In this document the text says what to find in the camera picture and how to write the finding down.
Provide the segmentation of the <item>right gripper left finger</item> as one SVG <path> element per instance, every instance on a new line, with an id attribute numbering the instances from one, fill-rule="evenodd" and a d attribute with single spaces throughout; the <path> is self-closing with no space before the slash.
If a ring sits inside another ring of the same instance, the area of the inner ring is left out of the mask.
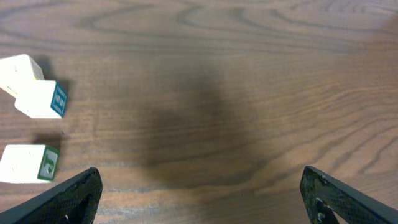
<path id="1" fill-rule="evenodd" d="M 1 223 L 93 223 L 103 184 L 97 168 L 1 213 Z"/>

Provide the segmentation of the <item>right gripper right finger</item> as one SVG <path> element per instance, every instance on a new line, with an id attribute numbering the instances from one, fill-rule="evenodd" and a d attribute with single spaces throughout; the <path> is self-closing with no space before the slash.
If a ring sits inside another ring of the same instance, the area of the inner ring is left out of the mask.
<path id="1" fill-rule="evenodd" d="M 313 167 L 306 166 L 300 193 L 311 223 L 397 223 L 397 210 Z"/>

